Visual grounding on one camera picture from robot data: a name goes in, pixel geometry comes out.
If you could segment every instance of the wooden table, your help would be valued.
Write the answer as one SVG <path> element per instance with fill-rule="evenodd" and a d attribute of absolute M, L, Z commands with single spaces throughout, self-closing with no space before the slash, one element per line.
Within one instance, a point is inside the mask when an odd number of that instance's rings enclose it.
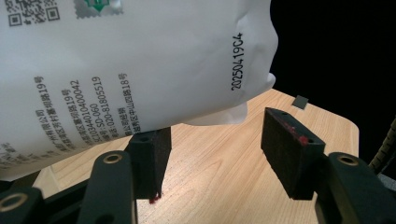
<path fill-rule="evenodd" d="M 261 150 L 265 107 L 284 110 L 325 143 L 325 153 L 358 156 L 359 129 L 351 121 L 294 97 L 269 90 L 247 102 L 241 124 L 172 127 L 173 149 L 155 204 L 138 201 L 139 223 L 318 223 L 313 201 L 288 197 Z M 89 178 L 94 160 L 123 150 L 130 137 L 93 147 L 41 172 L 35 182 L 49 196 Z"/>

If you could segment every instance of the red marking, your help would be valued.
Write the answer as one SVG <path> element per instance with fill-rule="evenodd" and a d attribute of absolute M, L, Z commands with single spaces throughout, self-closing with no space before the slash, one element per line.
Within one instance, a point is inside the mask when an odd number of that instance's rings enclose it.
<path fill-rule="evenodd" d="M 283 124 L 286 126 L 286 128 L 289 130 L 289 132 L 296 134 L 296 128 L 290 126 L 287 122 L 283 122 Z"/>
<path fill-rule="evenodd" d="M 160 199 L 161 199 L 161 194 L 157 193 L 157 195 L 153 199 L 149 199 L 148 202 L 150 204 L 154 204 L 155 202 L 157 202 Z"/>
<path fill-rule="evenodd" d="M 300 143 L 303 145 L 303 147 L 305 147 L 306 145 L 308 145 L 308 138 L 301 135 L 298 140 L 300 141 Z"/>

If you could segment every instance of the screw hole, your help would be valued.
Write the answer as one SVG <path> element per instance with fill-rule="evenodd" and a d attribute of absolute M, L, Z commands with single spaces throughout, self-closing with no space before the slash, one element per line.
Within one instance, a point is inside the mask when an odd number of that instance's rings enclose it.
<path fill-rule="evenodd" d="M 111 154 L 106 156 L 103 159 L 104 163 L 110 164 L 110 163 L 116 163 L 122 159 L 122 156 L 120 154 Z"/>
<path fill-rule="evenodd" d="M 8 195 L 0 201 L 0 212 L 11 211 L 21 206 L 27 200 L 27 195 L 24 193 L 14 193 Z"/>
<path fill-rule="evenodd" d="M 350 165 L 350 166 L 357 166 L 359 163 L 356 159 L 348 157 L 348 156 L 339 156 L 337 158 L 341 163 Z"/>

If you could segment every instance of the white plastic bag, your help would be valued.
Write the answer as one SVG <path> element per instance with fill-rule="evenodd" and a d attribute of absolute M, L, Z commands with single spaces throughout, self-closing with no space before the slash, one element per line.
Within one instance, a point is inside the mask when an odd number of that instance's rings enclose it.
<path fill-rule="evenodd" d="M 0 5 L 3 180 L 134 133 L 240 122 L 275 82 L 270 0 Z"/>

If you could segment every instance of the black background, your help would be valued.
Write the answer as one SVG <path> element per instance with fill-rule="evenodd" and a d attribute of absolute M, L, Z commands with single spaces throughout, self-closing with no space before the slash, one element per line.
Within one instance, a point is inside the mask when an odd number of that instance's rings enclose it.
<path fill-rule="evenodd" d="M 271 17 L 274 89 L 354 122 L 369 163 L 396 115 L 396 2 L 273 0 Z"/>

